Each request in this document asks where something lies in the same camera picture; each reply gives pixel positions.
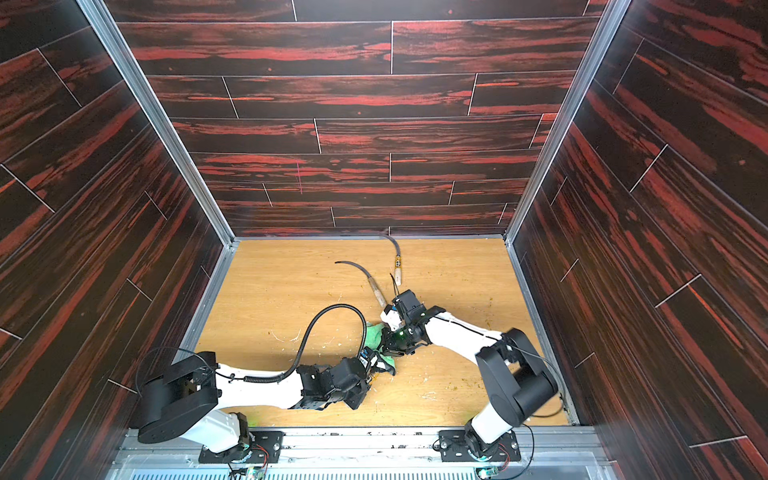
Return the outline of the green microfibre rag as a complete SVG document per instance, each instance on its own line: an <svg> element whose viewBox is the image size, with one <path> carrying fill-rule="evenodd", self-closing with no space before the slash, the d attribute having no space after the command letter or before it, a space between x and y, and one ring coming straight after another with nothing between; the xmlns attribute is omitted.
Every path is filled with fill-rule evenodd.
<svg viewBox="0 0 768 480"><path fill-rule="evenodd" d="M395 376L396 368L394 359L391 356L385 355L383 352L382 343L385 327L385 324L369 324L366 326L364 347L370 347L375 351L373 362L367 369L371 373L384 372Z"/></svg>

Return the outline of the sickle with yellow label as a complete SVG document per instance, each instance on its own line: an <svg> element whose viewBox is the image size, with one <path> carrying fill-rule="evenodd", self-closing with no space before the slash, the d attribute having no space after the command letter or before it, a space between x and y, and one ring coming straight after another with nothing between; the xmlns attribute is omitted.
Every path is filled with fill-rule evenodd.
<svg viewBox="0 0 768 480"><path fill-rule="evenodd" d="M394 256L394 265L393 265L393 282L396 287L400 287L402 285L402 254L401 254L401 248L398 243L398 241L393 238L391 235L387 233L381 233L381 238L384 238L392 243L395 250L395 256Z"/></svg>

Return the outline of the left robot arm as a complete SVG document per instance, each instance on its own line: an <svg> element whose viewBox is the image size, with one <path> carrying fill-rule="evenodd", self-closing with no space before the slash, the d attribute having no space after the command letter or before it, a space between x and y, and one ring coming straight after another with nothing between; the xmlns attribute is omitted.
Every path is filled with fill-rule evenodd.
<svg viewBox="0 0 768 480"><path fill-rule="evenodd" d="M202 352L139 388L129 427L143 444L183 438L212 454L244 451L252 443L247 418L228 408L323 410L343 402L355 410L370 389L370 370L371 361L363 355L343 358L335 366L299 365L277 374L233 368L218 363L213 352Z"/></svg>

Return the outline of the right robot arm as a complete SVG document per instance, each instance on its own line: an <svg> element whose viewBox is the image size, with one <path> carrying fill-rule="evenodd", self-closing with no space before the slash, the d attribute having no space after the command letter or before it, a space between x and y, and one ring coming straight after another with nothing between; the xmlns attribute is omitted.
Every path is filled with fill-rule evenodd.
<svg viewBox="0 0 768 480"><path fill-rule="evenodd" d="M559 392L555 375L519 329L499 332L472 325L441 307L426 308L410 290L385 305L381 319L385 326L377 350L384 356L436 345L478 367L488 404L467 422L462 441L478 459L495 454L505 434Z"/></svg>

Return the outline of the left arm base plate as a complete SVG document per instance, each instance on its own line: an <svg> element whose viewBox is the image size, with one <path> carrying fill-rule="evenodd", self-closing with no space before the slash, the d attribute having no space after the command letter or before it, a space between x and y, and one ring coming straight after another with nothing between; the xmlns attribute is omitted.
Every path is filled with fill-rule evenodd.
<svg viewBox="0 0 768 480"><path fill-rule="evenodd" d="M203 447L200 464L275 464L279 461L285 432L281 430L250 429L245 440L220 453Z"/></svg>

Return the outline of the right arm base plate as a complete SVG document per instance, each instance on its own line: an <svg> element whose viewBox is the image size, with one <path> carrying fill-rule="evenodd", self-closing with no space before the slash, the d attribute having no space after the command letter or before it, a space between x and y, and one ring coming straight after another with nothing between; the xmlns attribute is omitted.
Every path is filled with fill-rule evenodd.
<svg viewBox="0 0 768 480"><path fill-rule="evenodd" d="M443 462L518 462L521 454L513 431L502 434L497 440L486 443L476 433L465 429L444 429L432 448L441 455Z"/></svg>

